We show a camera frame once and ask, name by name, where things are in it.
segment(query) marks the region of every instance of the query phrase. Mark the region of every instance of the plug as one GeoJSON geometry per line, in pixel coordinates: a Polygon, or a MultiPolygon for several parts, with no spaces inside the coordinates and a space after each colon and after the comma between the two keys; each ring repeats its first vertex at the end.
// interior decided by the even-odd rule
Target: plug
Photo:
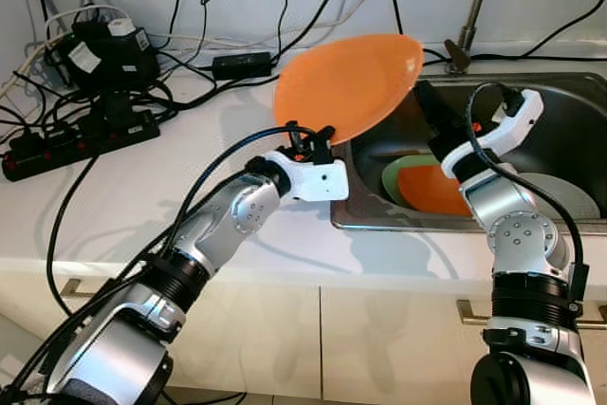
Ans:
{"type": "Polygon", "coordinates": [[[103,101],[103,112],[112,129],[128,128],[137,124],[137,116],[126,92],[107,95],[103,101]]]}
{"type": "Polygon", "coordinates": [[[521,106],[523,106],[523,94],[520,90],[513,89],[505,85],[501,85],[500,90],[502,91],[502,97],[504,97],[504,105],[506,106],[504,112],[507,116],[513,118],[514,116],[516,116],[516,113],[519,112],[521,106]]]}
{"type": "Polygon", "coordinates": [[[23,135],[9,141],[11,155],[17,157],[35,156],[46,148],[45,141],[39,133],[26,130],[23,135]]]}
{"type": "Polygon", "coordinates": [[[47,130],[45,140],[48,147],[66,145],[76,139],[77,133],[68,123],[59,121],[51,130],[47,130]]]}

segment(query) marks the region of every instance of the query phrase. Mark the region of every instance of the power adapter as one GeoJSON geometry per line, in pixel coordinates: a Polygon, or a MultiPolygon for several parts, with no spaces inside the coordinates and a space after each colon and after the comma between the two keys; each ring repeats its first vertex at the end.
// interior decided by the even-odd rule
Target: power adapter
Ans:
{"type": "Polygon", "coordinates": [[[272,74],[273,64],[269,52],[250,52],[219,56],[212,60],[212,76],[217,80],[259,78],[272,74]]]}

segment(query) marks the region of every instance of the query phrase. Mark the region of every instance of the cabinet handle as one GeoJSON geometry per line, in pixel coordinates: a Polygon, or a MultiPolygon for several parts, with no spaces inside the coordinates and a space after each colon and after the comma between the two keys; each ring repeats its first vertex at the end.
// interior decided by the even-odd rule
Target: cabinet handle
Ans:
{"type": "MultiPolygon", "coordinates": [[[[472,304],[468,299],[457,301],[457,312],[462,324],[485,326],[489,320],[489,317],[475,315],[472,310],[472,304]]],[[[601,305],[598,308],[598,313],[600,313],[601,320],[578,320],[578,329],[607,331],[607,305],[601,305]]]]}
{"type": "Polygon", "coordinates": [[[462,324],[470,326],[486,326],[489,321],[489,317],[482,315],[474,315],[472,310],[472,304],[469,299],[458,299],[457,300],[457,312],[459,313],[459,319],[462,324]]]}
{"type": "Polygon", "coordinates": [[[78,286],[82,282],[80,279],[69,279],[59,294],[66,299],[90,299],[95,296],[95,293],[81,293],[78,291],[78,286]]]}

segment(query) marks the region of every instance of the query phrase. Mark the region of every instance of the white cabinet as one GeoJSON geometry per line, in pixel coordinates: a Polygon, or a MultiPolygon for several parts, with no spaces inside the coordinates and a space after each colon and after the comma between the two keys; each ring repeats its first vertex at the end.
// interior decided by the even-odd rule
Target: white cabinet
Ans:
{"type": "MultiPolygon", "coordinates": [[[[61,290],[67,277],[56,277],[61,290]]],[[[105,281],[102,277],[82,278],[79,292],[94,292],[105,281]]],[[[86,302],[84,298],[66,299],[76,309],[86,302]]],[[[46,338],[65,317],[55,303],[43,272],[3,272],[0,276],[0,313],[23,326],[41,339],[46,338]]]]}
{"type": "MultiPolygon", "coordinates": [[[[324,288],[322,371],[326,400],[415,405],[469,405],[474,365],[487,353],[481,326],[461,323],[457,296],[324,288]]],[[[473,302],[488,315],[487,297],[473,302]]],[[[587,305],[584,319],[594,319],[587,305]]],[[[581,331],[587,365],[605,405],[602,331],[581,331]]]]}
{"type": "MultiPolygon", "coordinates": [[[[78,292],[104,278],[82,278],[78,292]]],[[[62,289],[66,277],[58,277],[62,289]]],[[[173,386],[251,393],[321,396],[319,289],[211,281],[169,351],[173,386]]],[[[68,299],[77,308],[85,298],[68,299]]],[[[40,338],[64,318],[42,273],[3,273],[0,314],[40,338]]]]}

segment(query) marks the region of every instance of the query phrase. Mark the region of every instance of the white countertop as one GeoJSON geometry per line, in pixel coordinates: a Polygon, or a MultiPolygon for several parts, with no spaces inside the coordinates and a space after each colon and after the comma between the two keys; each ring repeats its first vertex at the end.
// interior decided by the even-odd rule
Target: white countertop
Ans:
{"type": "MultiPolygon", "coordinates": [[[[426,73],[441,71],[435,65],[426,73]]],[[[607,64],[482,63],[470,73],[513,71],[607,76],[607,64]]],[[[170,86],[178,101],[207,89],[205,82],[187,74],[174,76],[170,86]]],[[[100,157],[64,218],[57,273],[119,271],[171,221],[185,192],[213,157],[245,135],[273,125],[273,90],[268,84],[230,91],[162,125],[160,138],[100,157]]],[[[280,141],[249,146],[210,184],[280,141]]],[[[0,177],[0,271],[44,270],[57,208],[84,163],[16,183],[0,177]]],[[[607,237],[585,236],[583,242],[592,267],[589,297],[604,298],[607,237]]],[[[239,248],[217,280],[389,288],[432,284],[469,292],[472,287],[488,289],[491,263],[484,234],[338,230],[331,225],[329,203],[285,202],[239,248]]]]}

